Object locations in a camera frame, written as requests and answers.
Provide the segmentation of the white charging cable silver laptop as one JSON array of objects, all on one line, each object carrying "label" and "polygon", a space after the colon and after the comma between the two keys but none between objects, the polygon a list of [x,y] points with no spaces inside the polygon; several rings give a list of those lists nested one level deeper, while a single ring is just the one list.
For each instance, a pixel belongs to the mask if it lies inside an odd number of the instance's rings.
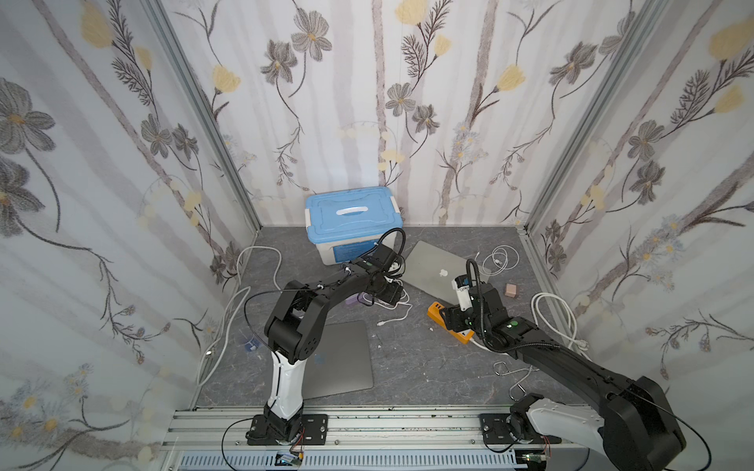
[{"label": "white charging cable silver laptop", "polygon": [[497,245],[478,262],[478,266],[482,275],[495,277],[516,269],[520,260],[520,253],[512,245]]}]

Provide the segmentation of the pink charger adapter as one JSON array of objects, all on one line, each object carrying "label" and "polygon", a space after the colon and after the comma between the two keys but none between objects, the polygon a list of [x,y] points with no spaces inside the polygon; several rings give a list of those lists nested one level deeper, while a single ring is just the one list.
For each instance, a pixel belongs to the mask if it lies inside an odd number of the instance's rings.
[{"label": "pink charger adapter", "polygon": [[507,298],[516,298],[518,296],[518,286],[514,284],[506,284],[505,296]]}]

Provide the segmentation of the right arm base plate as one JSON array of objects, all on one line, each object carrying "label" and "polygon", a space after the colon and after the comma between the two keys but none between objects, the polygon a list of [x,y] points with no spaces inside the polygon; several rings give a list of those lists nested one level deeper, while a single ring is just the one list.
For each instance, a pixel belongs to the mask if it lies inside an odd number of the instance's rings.
[{"label": "right arm base plate", "polygon": [[478,416],[482,441],[485,445],[559,445],[563,440],[554,436],[526,436],[516,432],[510,424],[508,413],[482,413]]}]

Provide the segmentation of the blue lid storage box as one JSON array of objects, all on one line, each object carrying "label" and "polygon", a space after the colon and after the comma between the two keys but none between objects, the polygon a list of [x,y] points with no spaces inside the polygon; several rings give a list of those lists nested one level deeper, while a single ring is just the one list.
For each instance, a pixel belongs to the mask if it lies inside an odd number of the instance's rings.
[{"label": "blue lid storage box", "polygon": [[397,200],[386,186],[310,196],[304,219],[308,239],[325,265],[357,258],[384,233],[403,225]]}]

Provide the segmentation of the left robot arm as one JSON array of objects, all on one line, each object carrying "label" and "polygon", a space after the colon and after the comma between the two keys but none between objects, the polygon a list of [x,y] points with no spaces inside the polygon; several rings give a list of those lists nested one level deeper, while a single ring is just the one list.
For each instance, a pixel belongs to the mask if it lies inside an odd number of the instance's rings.
[{"label": "left robot arm", "polygon": [[322,340],[329,311],[359,294],[396,306],[404,293],[399,279],[404,270],[405,244],[404,230],[390,229],[370,249],[346,263],[332,281],[286,284],[264,329],[273,361],[271,393],[263,409],[264,424],[247,433],[249,440],[290,443],[298,439],[302,433],[306,361]]}]

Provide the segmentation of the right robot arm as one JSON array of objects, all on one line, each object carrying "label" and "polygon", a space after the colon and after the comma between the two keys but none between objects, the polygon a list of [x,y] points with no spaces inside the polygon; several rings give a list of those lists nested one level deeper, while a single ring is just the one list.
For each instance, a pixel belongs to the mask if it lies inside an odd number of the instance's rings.
[{"label": "right robot arm", "polygon": [[473,332],[485,349],[540,370],[584,402],[568,406],[526,394],[509,409],[508,429],[515,443],[561,438],[602,453],[620,470],[663,470],[685,450],[679,420],[657,383],[601,367],[553,340],[536,323],[510,316],[498,290],[482,282],[472,259],[453,285],[459,302],[440,311],[448,330]]}]

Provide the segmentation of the orange power strip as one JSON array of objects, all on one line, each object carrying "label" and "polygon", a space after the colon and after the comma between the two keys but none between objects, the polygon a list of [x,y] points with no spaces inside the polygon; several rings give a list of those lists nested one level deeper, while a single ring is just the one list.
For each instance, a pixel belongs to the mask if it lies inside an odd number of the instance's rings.
[{"label": "orange power strip", "polygon": [[456,332],[450,330],[445,323],[445,320],[442,316],[442,311],[445,308],[443,304],[440,302],[433,302],[429,308],[427,309],[427,316],[434,321],[438,326],[443,328],[446,332],[448,332],[451,336],[453,336],[455,339],[457,339],[460,343],[463,343],[464,345],[467,345],[474,337],[474,333],[471,330],[465,330],[462,332]]}]

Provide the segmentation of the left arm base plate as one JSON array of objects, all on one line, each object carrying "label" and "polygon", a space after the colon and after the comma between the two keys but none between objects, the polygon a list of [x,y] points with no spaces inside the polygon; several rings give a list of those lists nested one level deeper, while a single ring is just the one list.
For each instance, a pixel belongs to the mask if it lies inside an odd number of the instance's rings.
[{"label": "left arm base plate", "polygon": [[298,414],[283,420],[274,414],[253,417],[245,438],[249,445],[325,445],[328,435],[327,414]]}]

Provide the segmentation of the white charging cable grey laptop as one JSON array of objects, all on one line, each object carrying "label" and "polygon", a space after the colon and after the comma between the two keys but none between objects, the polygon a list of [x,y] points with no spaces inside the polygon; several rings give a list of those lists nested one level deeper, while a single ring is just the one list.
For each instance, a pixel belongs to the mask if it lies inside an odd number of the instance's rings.
[{"label": "white charging cable grey laptop", "polygon": [[410,294],[404,288],[401,289],[399,299],[395,304],[388,304],[388,302],[378,298],[373,298],[372,301],[376,306],[379,306],[391,314],[391,317],[379,319],[376,323],[377,327],[385,327],[388,324],[398,323],[408,319],[408,314],[410,314],[414,307]]}]

